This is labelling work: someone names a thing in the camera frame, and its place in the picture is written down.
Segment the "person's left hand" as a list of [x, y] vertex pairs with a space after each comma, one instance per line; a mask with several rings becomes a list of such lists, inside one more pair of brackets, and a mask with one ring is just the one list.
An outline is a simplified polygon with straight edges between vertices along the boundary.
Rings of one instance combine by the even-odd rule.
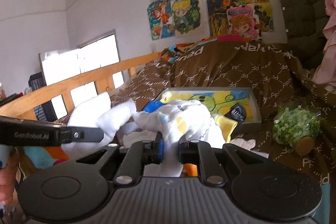
[[8, 158], [7, 166], [1, 169], [0, 200], [3, 205], [8, 205], [13, 200], [18, 165], [19, 155], [13, 152]]

